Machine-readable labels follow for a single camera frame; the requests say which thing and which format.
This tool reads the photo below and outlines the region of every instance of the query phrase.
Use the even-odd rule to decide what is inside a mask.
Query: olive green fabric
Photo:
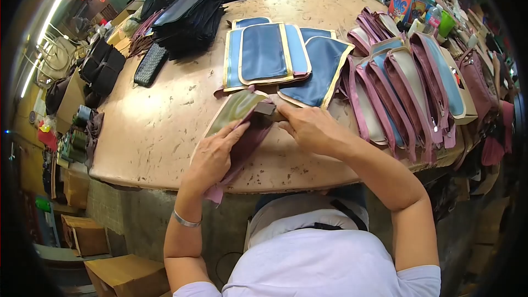
[[[234,93],[228,98],[227,103],[220,110],[220,113],[214,120],[205,137],[217,133],[229,122],[241,120],[246,117],[249,110],[264,99],[266,99],[266,96],[252,93],[247,89]]]

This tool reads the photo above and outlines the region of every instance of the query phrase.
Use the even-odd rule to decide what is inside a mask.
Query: silver bangle
[[[183,219],[182,217],[180,217],[179,214],[176,213],[176,210],[172,210],[172,216],[174,217],[174,219],[179,222],[180,224],[182,224],[183,226],[186,226],[186,227],[198,227],[200,226],[201,224],[201,220],[199,222],[190,222],[190,221],[186,221],[185,219]]]

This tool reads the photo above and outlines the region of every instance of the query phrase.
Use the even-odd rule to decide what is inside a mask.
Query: beige table surface
[[[177,63],[167,62],[151,88],[133,88],[140,59],[127,60],[114,90],[99,108],[105,119],[91,176],[121,186],[178,189],[197,142],[223,102],[213,92],[222,81],[226,20],[266,16],[273,22],[334,29],[339,39],[346,40],[363,7],[386,10],[374,0],[240,0],[227,6],[210,50]],[[276,94],[271,98],[280,101]],[[357,133],[353,111],[345,101],[334,99],[329,111]],[[450,165],[463,151],[460,137],[458,133],[456,148],[439,152],[437,166]],[[417,163],[410,168],[418,171],[426,165]],[[358,181],[342,162],[304,153],[285,131],[274,126],[228,192],[324,189]]]

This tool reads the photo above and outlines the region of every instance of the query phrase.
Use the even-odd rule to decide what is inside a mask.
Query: white shirt
[[[209,282],[187,284],[174,297],[322,297],[440,295],[440,267],[396,272],[373,234],[304,228],[260,241],[242,255],[220,293]]]

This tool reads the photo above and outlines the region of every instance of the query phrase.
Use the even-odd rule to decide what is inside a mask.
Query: zipper pull
[[[432,124],[434,125],[433,131],[438,132],[438,126],[436,125],[435,119],[431,117]]]

